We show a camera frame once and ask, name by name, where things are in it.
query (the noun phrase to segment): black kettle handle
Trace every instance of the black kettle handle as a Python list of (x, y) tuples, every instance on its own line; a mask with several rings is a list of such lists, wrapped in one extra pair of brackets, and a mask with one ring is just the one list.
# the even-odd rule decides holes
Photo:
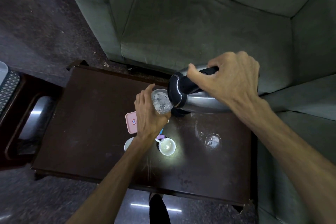
[[(210, 74), (216, 73), (218, 70), (219, 70), (218, 67), (209, 67), (209, 68), (200, 70), (200, 72), (203, 74), (210, 75)], [(191, 94), (199, 90), (200, 88), (195, 83), (193, 83), (187, 76), (184, 76), (179, 79), (178, 89), (180, 90), (180, 92), (184, 94)]]

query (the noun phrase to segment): hand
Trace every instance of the hand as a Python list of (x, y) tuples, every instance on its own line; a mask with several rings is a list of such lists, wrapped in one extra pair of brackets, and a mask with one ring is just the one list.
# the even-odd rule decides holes
[(152, 103), (151, 93), (155, 84), (149, 85), (145, 90), (142, 90), (136, 96), (134, 102), (137, 119), (137, 129), (140, 140), (152, 144), (161, 129), (167, 124), (171, 113), (159, 114)]
[(189, 64), (187, 77), (229, 107), (258, 96), (259, 63), (246, 52), (226, 52), (208, 62), (208, 67), (214, 66), (219, 70), (205, 75)]

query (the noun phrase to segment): purple object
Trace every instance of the purple object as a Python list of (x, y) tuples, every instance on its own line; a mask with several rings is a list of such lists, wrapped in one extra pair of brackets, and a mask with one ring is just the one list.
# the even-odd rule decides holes
[(161, 134), (156, 137), (156, 139), (158, 139), (158, 140), (164, 139), (164, 138), (165, 138), (165, 135), (161, 135)]

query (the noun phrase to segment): left hand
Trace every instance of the left hand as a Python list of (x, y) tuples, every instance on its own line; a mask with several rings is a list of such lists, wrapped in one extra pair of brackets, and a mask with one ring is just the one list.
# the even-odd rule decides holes
[(137, 137), (142, 140), (148, 147), (166, 125), (171, 116), (171, 112), (159, 114), (152, 103), (151, 93), (155, 84), (149, 85), (136, 96), (134, 102), (137, 119)]

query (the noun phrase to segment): forearm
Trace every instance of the forearm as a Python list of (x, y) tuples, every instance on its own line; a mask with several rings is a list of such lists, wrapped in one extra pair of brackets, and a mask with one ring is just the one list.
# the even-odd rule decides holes
[(121, 159), (67, 223), (113, 223), (146, 150), (147, 146), (135, 137)]
[(317, 223), (336, 220), (336, 168), (259, 97), (230, 105), (277, 159)]

